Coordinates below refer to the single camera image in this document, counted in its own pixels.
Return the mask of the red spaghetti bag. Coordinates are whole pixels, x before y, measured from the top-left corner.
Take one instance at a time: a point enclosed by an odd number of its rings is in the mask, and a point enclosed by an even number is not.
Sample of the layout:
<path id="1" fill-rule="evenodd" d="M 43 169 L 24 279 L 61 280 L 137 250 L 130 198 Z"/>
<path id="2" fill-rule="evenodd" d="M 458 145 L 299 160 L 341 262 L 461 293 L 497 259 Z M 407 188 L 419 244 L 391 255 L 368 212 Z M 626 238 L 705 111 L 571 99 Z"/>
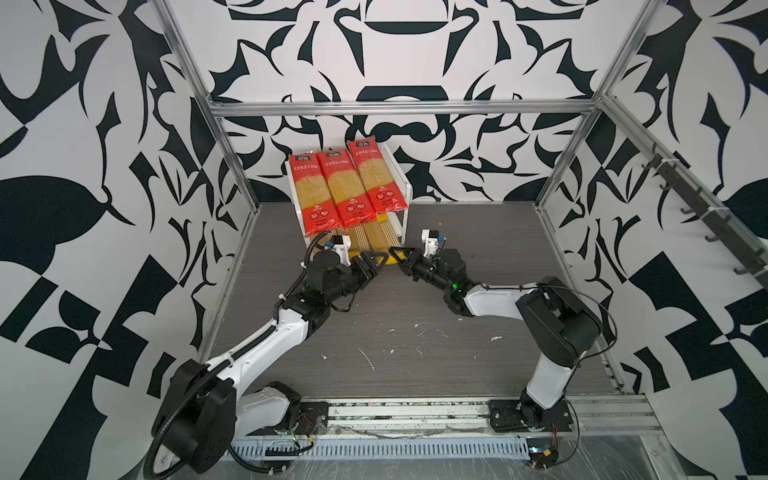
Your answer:
<path id="1" fill-rule="evenodd" d="M 331 192 L 315 154 L 289 158 L 296 198 L 301 210 L 305 237 L 342 226 Z"/>
<path id="2" fill-rule="evenodd" d="M 354 140 L 347 149 L 377 215 L 407 208 L 406 200 L 374 139 Z"/>
<path id="3" fill-rule="evenodd" d="M 375 219 L 376 214 L 347 150 L 316 154 L 345 230 Z"/>

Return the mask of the yellow Pastatime spaghetti bag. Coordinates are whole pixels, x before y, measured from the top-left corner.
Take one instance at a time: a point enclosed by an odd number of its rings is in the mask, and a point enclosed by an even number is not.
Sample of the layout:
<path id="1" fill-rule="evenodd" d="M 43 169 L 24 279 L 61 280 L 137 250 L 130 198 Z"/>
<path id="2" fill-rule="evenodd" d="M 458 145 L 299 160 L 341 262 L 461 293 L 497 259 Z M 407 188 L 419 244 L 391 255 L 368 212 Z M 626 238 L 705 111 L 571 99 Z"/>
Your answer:
<path id="1" fill-rule="evenodd" d="M 350 229 L 343 231 L 342 234 L 350 238 L 350 258 L 358 256 L 361 252 L 374 250 L 372 244 L 369 241 L 364 225 L 351 227 Z"/>

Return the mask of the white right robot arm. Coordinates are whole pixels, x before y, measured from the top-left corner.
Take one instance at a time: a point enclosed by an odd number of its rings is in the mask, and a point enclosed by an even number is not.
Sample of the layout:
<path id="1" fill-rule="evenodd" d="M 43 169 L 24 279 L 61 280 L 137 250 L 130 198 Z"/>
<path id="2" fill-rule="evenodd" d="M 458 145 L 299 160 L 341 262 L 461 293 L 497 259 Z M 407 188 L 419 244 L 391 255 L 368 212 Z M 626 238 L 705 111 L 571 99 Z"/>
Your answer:
<path id="1" fill-rule="evenodd" d="M 569 431 L 576 424 L 566 390 L 588 350 L 602 335 L 602 321 L 578 294 L 549 276 L 529 285 L 491 286 L 473 281 L 460 253 L 392 247 L 389 253 L 415 281 L 443 293 L 455 314 L 520 320 L 540 350 L 534 373 L 517 400 L 488 402 L 497 433 Z"/>

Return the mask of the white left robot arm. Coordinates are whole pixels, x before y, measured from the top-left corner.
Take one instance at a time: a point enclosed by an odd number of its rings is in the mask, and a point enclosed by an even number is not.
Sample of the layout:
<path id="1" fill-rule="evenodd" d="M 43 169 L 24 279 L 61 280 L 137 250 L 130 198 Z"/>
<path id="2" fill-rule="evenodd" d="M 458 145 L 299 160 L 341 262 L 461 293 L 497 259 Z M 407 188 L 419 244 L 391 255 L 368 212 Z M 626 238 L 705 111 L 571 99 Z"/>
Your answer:
<path id="1" fill-rule="evenodd" d="M 278 297 L 271 318 L 232 349 L 204 363 L 189 360 L 174 373 L 151 429 L 142 475 L 167 479 L 188 466 L 212 468 L 232 451 L 235 438 L 263 428 L 289 430 L 301 397 L 273 382 L 248 388 L 280 357 L 315 333 L 335 301 L 353 298 L 382 270 L 389 256 L 362 251 L 348 258 L 346 240 L 331 244 L 323 231 L 307 247 L 298 278 Z"/>

